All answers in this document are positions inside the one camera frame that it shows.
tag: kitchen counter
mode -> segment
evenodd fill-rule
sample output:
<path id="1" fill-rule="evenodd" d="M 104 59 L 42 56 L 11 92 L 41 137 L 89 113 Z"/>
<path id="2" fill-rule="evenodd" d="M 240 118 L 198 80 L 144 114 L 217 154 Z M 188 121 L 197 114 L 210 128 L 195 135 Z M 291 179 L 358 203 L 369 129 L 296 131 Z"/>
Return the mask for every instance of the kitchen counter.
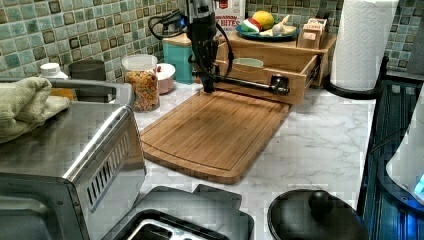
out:
<path id="1" fill-rule="evenodd" d="M 160 107 L 135 113 L 141 130 L 201 89 L 201 85 L 175 84 L 160 97 Z M 264 151 L 242 181 L 216 184 L 169 170 L 150 161 L 141 188 L 147 194 L 156 186 L 192 192 L 205 184 L 243 196 L 241 210 L 255 220 L 253 239 L 271 240 L 266 222 L 268 207 L 278 195 L 294 189 L 323 189 L 356 209 L 375 101 L 335 96 L 309 89 L 301 105 L 294 105 Z"/>

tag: wooden drawer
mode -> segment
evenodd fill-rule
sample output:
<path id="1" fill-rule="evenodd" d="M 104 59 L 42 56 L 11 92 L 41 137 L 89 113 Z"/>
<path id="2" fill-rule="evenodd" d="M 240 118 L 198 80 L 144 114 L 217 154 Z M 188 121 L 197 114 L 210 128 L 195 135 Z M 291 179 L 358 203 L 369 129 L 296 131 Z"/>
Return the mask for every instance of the wooden drawer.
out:
<path id="1" fill-rule="evenodd" d="M 278 102 L 300 104 L 305 91 L 319 75 L 320 56 L 311 55 L 309 52 L 287 51 L 287 49 L 255 43 L 254 41 L 230 40 L 234 58 L 254 58 L 263 62 L 262 67 L 253 67 L 233 63 L 229 78 L 240 79 L 269 86 L 273 76 L 288 79 L 287 95 L 273 94 L 271 92 L 245 88 L 233 84 L 216 83 L 217 89 L 252 95 Z M 218 48 L 217 63 L 221 75 L 228 68 L 228 45 L 226 42 Z"/>

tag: toaster oven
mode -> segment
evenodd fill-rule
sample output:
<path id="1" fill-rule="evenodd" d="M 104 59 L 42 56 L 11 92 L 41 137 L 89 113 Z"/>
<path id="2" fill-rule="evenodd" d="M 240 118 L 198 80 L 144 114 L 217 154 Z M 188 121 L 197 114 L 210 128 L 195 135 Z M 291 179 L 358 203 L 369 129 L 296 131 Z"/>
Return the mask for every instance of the toaster oven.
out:
<path id="1" fill-rule="evenodd" d="M 51 82 L 113 95 L 115 103 L 71 102 L 44 125 L 0 144 L 0 239 L 102 239 L 144 181 L 131 86 Z"/>

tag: wooden cutting board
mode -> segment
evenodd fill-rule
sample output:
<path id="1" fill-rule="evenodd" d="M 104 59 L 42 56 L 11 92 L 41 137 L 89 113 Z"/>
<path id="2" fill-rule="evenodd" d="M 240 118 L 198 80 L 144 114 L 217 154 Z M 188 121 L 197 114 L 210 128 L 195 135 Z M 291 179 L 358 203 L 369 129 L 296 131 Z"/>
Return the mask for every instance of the wooden cutting board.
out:
<path id="1" fill-rule="evenodd" d="M 141 132 L 145 157 L 213 182 L 241 180 L 289 114 L 289 105 L 199 92 Z"/>

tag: paper towel holder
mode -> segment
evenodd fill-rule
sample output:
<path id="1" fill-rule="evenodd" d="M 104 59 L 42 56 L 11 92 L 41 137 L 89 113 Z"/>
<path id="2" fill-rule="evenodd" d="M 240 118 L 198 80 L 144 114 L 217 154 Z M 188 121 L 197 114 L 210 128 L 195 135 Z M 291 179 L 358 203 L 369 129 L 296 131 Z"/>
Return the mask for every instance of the paper towel holder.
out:
<path id="1" fill-rule="evenodd" d="M 383 88 L 381 87 L 381 81 L 387 75 L 388 62 L 389 62 L 389 57 L 384 56 L 380 66 L 380 72 L 378 74 L 377 81 L 375 83 L 374 88 L 371 90 L 353 91 L 353 90 L 338 87 L 330 82 L 330 74 L 323 79 L 323 87 L 325 90 L 329 91 L 330 93 L 340 97 L 344 97 L 344 98 L 355 99 L 355 100 L 377 99 L 383 92 Z"/>

